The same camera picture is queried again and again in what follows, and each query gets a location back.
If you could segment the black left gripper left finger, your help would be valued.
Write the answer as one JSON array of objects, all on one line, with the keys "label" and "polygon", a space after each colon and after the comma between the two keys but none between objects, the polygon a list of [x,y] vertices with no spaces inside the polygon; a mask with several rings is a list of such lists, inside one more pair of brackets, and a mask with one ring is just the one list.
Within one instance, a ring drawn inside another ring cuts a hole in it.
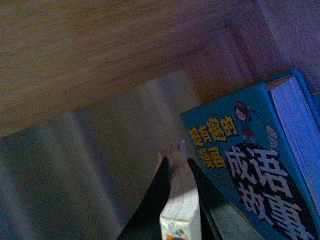
[{"label": "black left gripper left finger", "polygon": [[161,240],[160,214],[171,191],[169,159],[162,158],[160,165],[139,207],[125,225],[119,240]]}]

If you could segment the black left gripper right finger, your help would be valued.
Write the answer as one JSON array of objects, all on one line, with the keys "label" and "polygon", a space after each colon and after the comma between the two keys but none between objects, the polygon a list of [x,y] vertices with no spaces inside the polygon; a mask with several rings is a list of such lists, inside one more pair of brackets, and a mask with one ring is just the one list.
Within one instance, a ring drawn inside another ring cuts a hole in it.
[{"label": "black left gripper right finger", "polygon": [[247,217],[228,201],[203,173],[195,160],[188,158],[200,204],[203,240],[262,240]]}]

